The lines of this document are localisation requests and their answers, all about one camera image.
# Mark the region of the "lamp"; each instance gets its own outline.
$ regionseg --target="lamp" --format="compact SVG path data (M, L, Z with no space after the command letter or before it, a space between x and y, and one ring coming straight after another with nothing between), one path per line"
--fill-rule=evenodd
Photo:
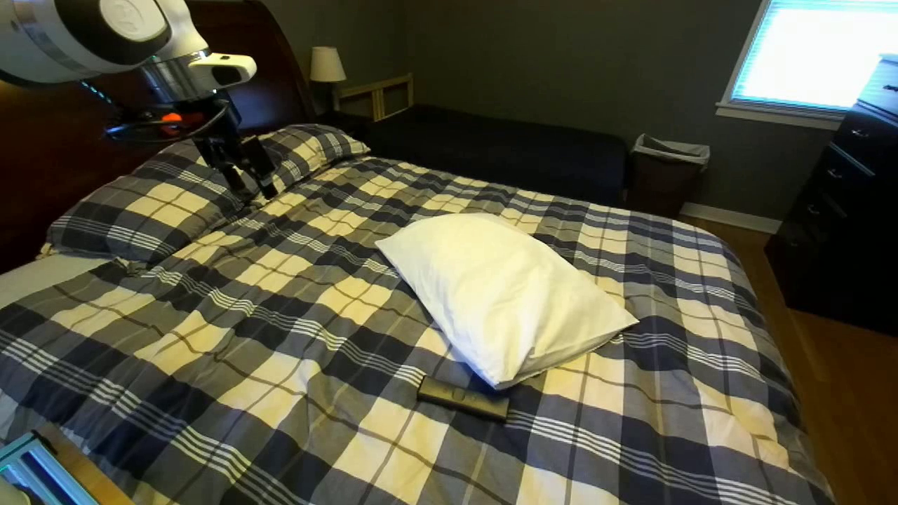
M336 83L346 80L346 70L339 62L339 49L335 44L314 44L312 48L312 80L328 86L328 109L339 109Z

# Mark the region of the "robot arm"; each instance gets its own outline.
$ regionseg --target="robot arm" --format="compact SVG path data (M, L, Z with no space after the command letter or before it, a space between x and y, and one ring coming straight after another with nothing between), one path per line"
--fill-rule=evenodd
M207 164L220 168L242 198L249 201L253 189L235 164L262 192L274 192L273 159L255 137L242 139L229 98L220 91L249 80L255 59L211 53L186 0L0 0L3 80L61 83L126 70L144 70L166 109L126 118L109 126L106 137L193 137Z
M137 67L172 104L255 76L253 56L207 53L186 0L0 0L3 80L60 83Z

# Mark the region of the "white pillow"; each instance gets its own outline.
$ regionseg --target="white pillow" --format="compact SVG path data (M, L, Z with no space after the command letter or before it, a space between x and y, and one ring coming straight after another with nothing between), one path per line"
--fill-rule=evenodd
M496 389L638 323L590 275L499 216L422 219L375 247L454 354Z

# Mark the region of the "dark dresser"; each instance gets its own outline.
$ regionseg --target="dark dresser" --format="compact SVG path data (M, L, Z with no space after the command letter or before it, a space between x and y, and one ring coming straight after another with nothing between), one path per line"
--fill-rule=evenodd
M789 304L898 332L898 56L872 73L765 254Z

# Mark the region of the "window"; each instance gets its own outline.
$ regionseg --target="window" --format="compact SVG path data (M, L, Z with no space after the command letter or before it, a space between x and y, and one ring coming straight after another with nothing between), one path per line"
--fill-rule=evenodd
M719 112L837 126L880 53L898 53L898 0L765 0Z

